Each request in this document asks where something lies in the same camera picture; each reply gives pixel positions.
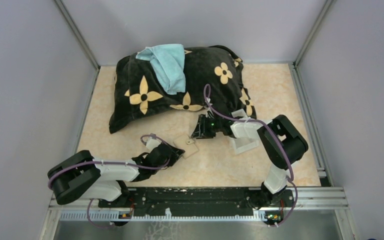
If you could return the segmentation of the beige card holder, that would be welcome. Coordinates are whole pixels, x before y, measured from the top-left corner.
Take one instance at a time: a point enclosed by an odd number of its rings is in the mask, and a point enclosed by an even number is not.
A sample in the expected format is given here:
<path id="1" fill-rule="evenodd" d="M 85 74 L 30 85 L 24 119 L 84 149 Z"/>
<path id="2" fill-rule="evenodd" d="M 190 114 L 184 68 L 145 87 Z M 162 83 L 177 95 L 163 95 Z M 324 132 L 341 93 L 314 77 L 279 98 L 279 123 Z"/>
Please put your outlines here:
<path id="1" fill-rule="evenodd" d="M 187 159 L 192 155 L 196 154 L 199 149 L 195 144 L 195 140 L 190 138 L 188 135 L 183 134 L 173 140 L 173 144 L 176 148 L 184 150 L 182 157 Z"/>

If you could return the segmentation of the white plastic tray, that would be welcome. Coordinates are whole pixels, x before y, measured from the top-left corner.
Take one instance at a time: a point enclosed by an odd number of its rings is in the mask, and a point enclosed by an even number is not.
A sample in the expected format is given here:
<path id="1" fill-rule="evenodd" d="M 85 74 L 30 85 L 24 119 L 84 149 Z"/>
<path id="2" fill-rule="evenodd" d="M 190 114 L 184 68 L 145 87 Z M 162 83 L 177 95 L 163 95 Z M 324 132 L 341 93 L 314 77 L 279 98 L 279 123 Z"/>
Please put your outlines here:
<path id="1" fill-rule="evenodd" d="M 232 132 L 231 145 L 236 155 L 250 151 L 260 145 L 260 137 L 257 132 L 262 125 L 259 122 L 253 122 L 243 109 L 231 113 L 232 117 L 241 121 L 234 121 L 230 126 Z"/>

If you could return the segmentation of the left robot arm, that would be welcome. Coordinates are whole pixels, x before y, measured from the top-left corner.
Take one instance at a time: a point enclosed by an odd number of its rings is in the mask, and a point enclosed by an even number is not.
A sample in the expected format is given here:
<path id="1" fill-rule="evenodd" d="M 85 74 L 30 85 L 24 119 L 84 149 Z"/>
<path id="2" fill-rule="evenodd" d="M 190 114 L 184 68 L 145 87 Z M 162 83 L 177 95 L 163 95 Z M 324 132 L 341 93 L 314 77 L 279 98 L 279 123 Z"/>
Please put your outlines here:
<path id="1" fill-rule="evenodd" d="M 185 154 L 185 150 L 164 142 L 153 141 L 145 146 L 147 152 L 125 161 L 106 160 L 81 150 L 48 171 L 47 186 L 59 205 L 99 199 L 124 207 L 130 200 L 126 182 L 148 180 Z"/>

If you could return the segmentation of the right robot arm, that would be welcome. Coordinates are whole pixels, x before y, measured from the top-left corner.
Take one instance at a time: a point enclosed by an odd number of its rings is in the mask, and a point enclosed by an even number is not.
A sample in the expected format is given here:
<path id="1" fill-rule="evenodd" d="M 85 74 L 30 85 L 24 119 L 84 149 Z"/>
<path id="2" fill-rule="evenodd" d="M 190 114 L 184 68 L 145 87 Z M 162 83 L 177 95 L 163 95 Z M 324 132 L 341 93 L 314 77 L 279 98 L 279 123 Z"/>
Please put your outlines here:
<path id="1" fill-rule="evenodd" d="M 275 206 L 281 200 L 281 192 L 293 177 L 292 164 L 308 151 L 304 137 L 285 115 L 278 115 L 269 123 L 246 116 L 240 111 L 229 117 L 216 114 L 200 114 L 193 139 L 212 139 L 223 133 L 231 139 L 234 152 L 242 154 L 262 144 L 272 165 L 262 183 L 261 199 L 267 206 Z"/>

